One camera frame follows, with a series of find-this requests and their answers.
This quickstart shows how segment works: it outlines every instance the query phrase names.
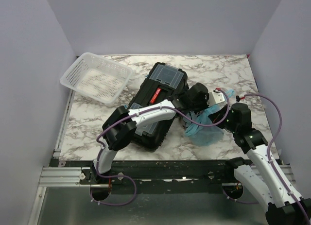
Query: white plastic basket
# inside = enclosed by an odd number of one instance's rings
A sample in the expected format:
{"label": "white plastic basket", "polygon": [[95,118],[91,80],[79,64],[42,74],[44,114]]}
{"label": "white plastic basket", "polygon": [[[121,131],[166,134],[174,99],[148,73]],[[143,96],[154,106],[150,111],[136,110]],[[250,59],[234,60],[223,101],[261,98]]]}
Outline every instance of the white plastic basket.
{"label": "white plastic basket", "polygon": [[133,70],[118,62],[86,52],[60,79],[60,83],[82,95],[112,105],[120,95]]}

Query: gray wall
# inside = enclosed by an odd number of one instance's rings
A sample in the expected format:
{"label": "gray wall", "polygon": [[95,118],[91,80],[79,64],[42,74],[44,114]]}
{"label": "gray wall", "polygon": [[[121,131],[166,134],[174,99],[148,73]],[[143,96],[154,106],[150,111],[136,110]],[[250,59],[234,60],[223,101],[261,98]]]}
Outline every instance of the gray wall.
{"label": "gray wall", "polygon": [[77,55],[250,53],[280,0],[48,0]]}
{"label": "gray wall", "polygon": [[74,61],[46,0],[0,0],[0,223],[27,224],[52,156]]}
{"label": "gray wall", "polygon": [[[301,192],[311,197],[311,0],[282,0],[250,56],[259,91],[280,107],[277,147],[290,162]],[[278,126],[267,104],[272,131]]]}

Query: marble tabletop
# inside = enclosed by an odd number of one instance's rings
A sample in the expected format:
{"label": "marble tabletop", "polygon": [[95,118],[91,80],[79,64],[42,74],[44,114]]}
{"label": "marble tabletop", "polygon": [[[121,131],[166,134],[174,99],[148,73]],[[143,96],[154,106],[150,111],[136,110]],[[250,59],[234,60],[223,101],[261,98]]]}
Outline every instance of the marble tabletop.
{"label": "marble tabletop", "polygon": [[[181,68],[188,75],[189,86],[197,82],[209,90],[221,87],[233,89],[237,95],[246,92],[257,92],[256,83],[246,55],[111,55],[108,59],[127,65],[136,73],[130,79],[114,107],[107,107],[78,92],[74,94],[69,121],[61,144],[60,160],[93,160],[100,145],[96,137],[102,132],[102,124],[116,107],[128,104],[137,93],[145,76],[156,62],[164,62]],[[272,135],[265,115],[264,106],[259,97],[244,101],[252,111],[253,127],[260,130],[268,141]],[[275,146],[272,148],[278,158]],[[184,135],[179,119],[175,119],[162,145],[153,153],[142,147],[130,144],[120,150],[115,160],[206,160],[230,159],[243,154],[232,137],[225,131],[222,140],[210,146],[195,146]]]}

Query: purple cable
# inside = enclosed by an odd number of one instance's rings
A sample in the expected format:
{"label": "purple cable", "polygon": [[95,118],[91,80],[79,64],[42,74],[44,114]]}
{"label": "purple cable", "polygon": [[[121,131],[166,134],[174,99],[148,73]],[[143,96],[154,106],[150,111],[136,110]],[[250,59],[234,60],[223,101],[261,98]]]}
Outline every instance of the purple cable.
{"label": "purple cable", "polygon": [[[214,123],[214,124],[200,124],[200,123],[197,123],[197,122],[191,120],[190,118],[188,118],[188,117],[187,117],[186,115],[184,115],[182,112],[178,111],[176,108],[172,108],[172,107],[168,107],[168,106],[162,106],[162,107],[159,106],[159,107],[149,108],[149,109],[146,109],[146,110],[144,110],[144,111],[138,112],[138,114],[141,115],[141,114],[144,114],[144,113],[147,113],[147,112],[150,112],[150,111],[160,110],[160,109],[170,109],[170,110],[175,111],[176,113],[178,113],[179,115],[181,115],[182,117],[184,117],[185,119],[189,120],[190,122],[192,122],[192,123],[194,123],[194,124],[196,124],[196,125],[203,126],[203,127],[212,127],[212,126],[216,126],[216,125],[220,124],[221,122],[223,122],[223,121],[226,119],[226,117],[227,117],[227,115],[228,115],[228,113],[229,113],[229,110],[230,110],[229,97],[228,97],[227,94],[226,94],[223,90],[221,90],[220,88],[217,88],[217,90],[220,91],[220,92],[222,92],[222,93],[224,94],[224,96],[226,97],[226,99],[227,99],[227,110],[226,110],[226,112],[225,112],[224,117],[223,117],[220,121],[218,121],[217,123]],[[130,119],[130,118],[132,118],[132,117],[135,117],[135,116],[136,116],[136,114],[133,114],[133,115],[124,117],[124,118],[122,118],[121,120],[115,122],[114,124],[112,124],[111,126],[109,126],[108,128],[106,128],[105,130],[103,130],[102,133],[99,134],[98,137],[96,138],[96,141],[97,141],[98,143],[100,143],[101,145],[103,145],[103,147],[105,148],[105,144],[104,144],[102,141],[100,141],[100,138],[101,138],[102,136],[104,136],[105,133],[108,132],[111,128],[113,128],[113,127],[115,127],[116,125],[120,124],[121,122],[123,122],[123,121],[125,121],[125,120],[127,120],[127,119]],[[104,149],[101,148],[101,150],[99,151],[99,153],[98,153],[98,155],[97,155],[97,158],[96,158],[96,161],[97,161],[97,162],[99,162],[101,153],[102,153],[103,151],[104,151]],[[116,178],[116,177],[119,177],[118,175],[108,175],[108,176],[106,176],[106,175],[101,175],[101,174],[99,173],[99,170],[98,170],[98,164],[96,165],[96,173],[97,173],[97,175],[98,175],[99,177],[102,177],[102,178]],[[97,201],[97,200],[95,200],[95,199],[93,198],[92,191],[91,191],[91,192],[90,192],[90,196],[91,196],[91,198],[92,198],[92,201],[97,202],[97,203],[102,204],[102,205],[107,205],[107,206],[124,206],[124,205],[127,205],[127,204],[131,203],[131,202],[135,199],[135,197],[136,197],[137,186],[136,186],[135,181],[134,181],[131,177],[129,177],[129,176],[127,176],[127,175],[123,175],[123,177],[129,179],[129,180],[133,183],[133,185],[134,185],[134,194],[133,194],[133,197],[132,197],[130,200],[128,200],[127,202],[118,203],[118,204],[113,204],[113,203],[108,203],[108,202],[101,202],[101,201]]]}
{"label": "purple cable", "polygon": [[[273,142],[275,141],[275,139],[277,138],[278,134],[280,133],[280,130],[281,130],[281,127],[282,127],[282,115],[281,115],[281,112],[277,106],[276,103],[274,103],[270,98],[266,97],[265,95],[262,95],[262,94],[245,94],[244,95],[245,97],[247,96],[259,96],[259,97],[262,97],[262,98],[265,98],[266,100],[270,101],[274,107],[276,108],[277,110],[277,113],[278,113],[278,116],[279,116],[279,119],[280,119],[280,123],[279,123],[279,126],[278,126],[278,129],[276,131],[276,134],[272,137],[272,140],[271,142],[268,144],[268,148],[267,148],[267,156],[268,156],[268,159],[269,161],[271,161],[271,155],[270,155],[270,150],[271,150],[271,146],[273,144]],[[275,164],[273,161],[270,162],[271,163],[271,166],[273,168],[273,170],[275,171],[276,175],[278,176],[278,178],[280,179],[280,181],[282,182],[282,184],[284,185],[284,187],[286,188],[287,192],[290,193],[291,192],[291,189],[288,187],[288,185],[286,184],[286,182],[284,181],[283,177],[281,176],[281,174],[278,172]],[[310,224],[310,220],[308,218],[308,215],[305,211],[305,209],[303,208],[303,206],[301,205],[300,201],[297,199],[297,197],[293,194],[290,194],[292,196],[292,198],[295,200],[295,202],[297,203],[297,205],[299,206],[299,208],[301,209],[306,221],[307,221],[307,224],[308,225],[311,225]]]}
{"label": "purple cable", "polygon": [[223,193],[224,195],[227,197],[227,199],[233,201],[233,202],[237,202],[237,203],[241,203],[241,204],[247,204],[247,205],[254,205],[254,204],[259,204],[259,202],[244,202],[244,201],[237,201],[236,199],[229,197],[228,194],[226,194],[225,190],[223,189]]}

